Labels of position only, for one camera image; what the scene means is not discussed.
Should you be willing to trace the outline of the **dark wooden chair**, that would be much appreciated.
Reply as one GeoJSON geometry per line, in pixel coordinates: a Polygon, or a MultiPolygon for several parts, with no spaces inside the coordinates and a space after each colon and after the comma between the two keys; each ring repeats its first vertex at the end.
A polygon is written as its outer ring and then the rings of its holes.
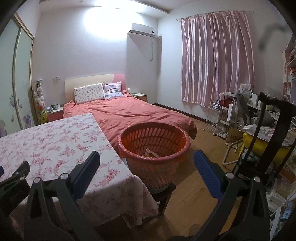
{"type": "Polygon", "coordinates": [[[260,92],[258,98],[262,103],[258,124],[255,126],[256,129],[252,134],[253,138],[249,147],[247,148],[246,154],[239,157],[235,168],[233,169],[233,173],[235,176],[245,179],[258,176],[266,180],[266,171],[273,162],[280,148],[286,146],[290,147],[287,155],[281,161],[280,165],[278,165],[278,167],[274,170],[275,176],[279,175],[280,171],[293,152],[293,149],[295,148],[294,137],[291,137],[291,139],[288,141],[285,140],[290,131],[292,119],[295,117],[295,105],[283,99],[268,97],[263,92],[260,92]],[[280,110],[280,115],[274,128],[262,126],[264,114],[268,105],[275,106],[280,110]],[[260,154],[260,159],[258,162],[250,162],[247,160],[247,158],[255,146],[256,141],[258,140],[267,142],[267,146],[264,148],[263,153],[260,154]]]}

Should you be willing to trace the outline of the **left bedside table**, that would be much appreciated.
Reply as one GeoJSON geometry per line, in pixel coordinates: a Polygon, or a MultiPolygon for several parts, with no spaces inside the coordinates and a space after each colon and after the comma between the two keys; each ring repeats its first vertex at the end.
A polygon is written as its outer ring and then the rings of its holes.
{"type": "Polygon", "coordinates": [[[53,110],[52,112],[48,113],[48,121],[57,121],[63,118],[63,107],[60,107],[57,110],[53,110]]]}

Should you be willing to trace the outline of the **white floral pillow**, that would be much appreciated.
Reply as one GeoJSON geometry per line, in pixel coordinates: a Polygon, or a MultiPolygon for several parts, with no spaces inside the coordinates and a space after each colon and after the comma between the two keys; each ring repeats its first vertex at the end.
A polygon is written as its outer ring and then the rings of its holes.
{"type": "Polygon", "coordinates": [[[74,88],[74,97],[77,104],[105,99],[103,83],[74,88]]]}

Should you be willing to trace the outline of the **floral pink tablecloth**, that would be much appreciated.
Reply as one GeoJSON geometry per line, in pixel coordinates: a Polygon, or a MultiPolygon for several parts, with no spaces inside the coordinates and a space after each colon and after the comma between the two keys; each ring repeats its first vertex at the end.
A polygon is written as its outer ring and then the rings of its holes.
{"type": "Polygon", "coordinates": [[[140,178],[130,172],[88,113],[34,126],[1,138],[3,178],[28,162],[27,182],[53,180],[70,173],[91,152],[100,155],[100,166],[78,206],[86,219],[99,226],[126,214],[135,225],[158,214],[158,205],[140,178]]]}

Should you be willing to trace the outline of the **hanging plush toys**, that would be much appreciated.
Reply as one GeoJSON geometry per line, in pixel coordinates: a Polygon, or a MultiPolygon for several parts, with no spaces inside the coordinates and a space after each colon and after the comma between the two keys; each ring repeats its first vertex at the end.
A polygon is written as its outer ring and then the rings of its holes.
{"type": "Polygon", "coordinates": [[[46,112],[46,105],[45,105],[45,99],[43,95],[41,81],[42,79],[39,79],[34,82],[33,94],[34,94],[35,105],[38,111],[39,121],[40,123],[46,123],[47,112],[46,112]]]}

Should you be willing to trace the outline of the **bedside table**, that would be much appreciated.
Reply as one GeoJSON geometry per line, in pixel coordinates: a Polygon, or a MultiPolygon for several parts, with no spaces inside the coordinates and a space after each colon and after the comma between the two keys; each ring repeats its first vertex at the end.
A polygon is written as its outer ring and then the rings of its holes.
{"type": "Polygon", "coordinates": [[[132,93],[131,96],[137,98],[137,99],[140,99],[142,101],[145,101],[147,102],[147,95],[146,94],[143,94],[143,93],[132,93]]]}
{"type": "Polygon", "coordinates": [[[63,107],[60,107],[57,110],[53,110],[52,112],[48,113],[48,121],[57,121],[63,118],[63,107]]]}

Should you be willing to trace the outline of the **white shelf cart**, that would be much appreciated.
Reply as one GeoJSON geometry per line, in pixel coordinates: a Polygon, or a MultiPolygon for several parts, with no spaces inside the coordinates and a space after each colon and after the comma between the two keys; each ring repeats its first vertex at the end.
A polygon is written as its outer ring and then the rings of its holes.
{"type": "Polygon", "coordinates": [[[232,92],[223,92],[219,99],[220,112],[216,135],[226,139],[228,132],[237,119],[237,98],[232,92]]]}

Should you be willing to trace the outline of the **orange plastic laundry basket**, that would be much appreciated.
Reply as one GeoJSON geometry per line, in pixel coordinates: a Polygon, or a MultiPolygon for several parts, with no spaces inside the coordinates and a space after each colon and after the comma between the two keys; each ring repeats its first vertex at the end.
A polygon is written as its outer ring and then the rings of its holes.
{"type": "Polygon", "coordinates": [[[186,158],[190,138],[169,123],[136,123],[120,132],[117,146],[130,171],[156,194],[171,184],[179,163],[186,158]]]}

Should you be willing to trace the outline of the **right bedside table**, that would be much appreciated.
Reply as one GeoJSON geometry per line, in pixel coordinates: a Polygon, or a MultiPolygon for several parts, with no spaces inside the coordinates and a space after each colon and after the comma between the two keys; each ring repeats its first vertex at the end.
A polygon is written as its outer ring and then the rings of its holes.
{"type": "Polygon", "coordinates": [[[145,101],[147,102],[147,95],[146,94],[143,94],[143,93],[132,93],[131,96],[137,98],[137,99],[140,99],[142,101],[145,101]]]}

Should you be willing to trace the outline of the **bed with red duvet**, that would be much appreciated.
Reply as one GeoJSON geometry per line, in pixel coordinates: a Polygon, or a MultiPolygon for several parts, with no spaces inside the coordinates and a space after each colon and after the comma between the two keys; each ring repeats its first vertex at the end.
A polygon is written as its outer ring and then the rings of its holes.
{"type": "Polygon", "coordinates": [[[191,139],[195,139],[197,135],[197,127],[188,116],[137,99],[126,90],[122,97],[80,104],[70,101],[64,105],[63,111],[63,118],[91,113],[117,153],[119,152],[117,146],[119,133],[136,123],[160,121],[182,128],[191,139]]]}

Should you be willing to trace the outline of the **white air conditioner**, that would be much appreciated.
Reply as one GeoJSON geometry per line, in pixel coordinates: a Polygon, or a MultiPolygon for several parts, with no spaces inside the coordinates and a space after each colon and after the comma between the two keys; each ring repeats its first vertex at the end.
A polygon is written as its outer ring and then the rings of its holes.
{"type": "Polygon", "coordinates": [[[132,23],[132,28],[129,30],[130,33],[144,35],[148,37],[155,36],[155,30],[153,27],[132,23]]]}

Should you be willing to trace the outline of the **pink striped curtain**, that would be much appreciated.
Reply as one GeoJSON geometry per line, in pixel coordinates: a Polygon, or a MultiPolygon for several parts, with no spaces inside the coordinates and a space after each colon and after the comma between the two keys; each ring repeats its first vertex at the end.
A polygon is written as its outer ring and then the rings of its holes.
{"type": "Polygon", "coordinates": [[[217,11],[180,19],[181,100],[206,107],[241,84],[254,87],[251,30],[245,11],[217,11]]]}

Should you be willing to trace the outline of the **glass sliding wardrobe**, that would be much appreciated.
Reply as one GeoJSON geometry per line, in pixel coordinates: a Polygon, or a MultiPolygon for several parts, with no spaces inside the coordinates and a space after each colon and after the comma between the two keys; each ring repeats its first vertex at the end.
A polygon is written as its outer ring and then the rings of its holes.
{"type": "Polygon", "coordinates": [[[32,86],[34,37],[18,14],[1,34],[1,137],[38,124],[32,86]]]}

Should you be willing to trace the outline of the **pink striped pillow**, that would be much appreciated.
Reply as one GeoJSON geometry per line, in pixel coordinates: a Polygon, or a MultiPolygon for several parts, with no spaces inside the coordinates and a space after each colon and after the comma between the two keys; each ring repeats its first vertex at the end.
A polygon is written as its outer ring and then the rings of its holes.
{"type": "Polygon", "coordinates": [[[111,98],[123,96],[121,82],[116,82],[116,83],[105,83],[104,82],[103,89],[104,89],[106,99],[111,99],[111,98]]]}

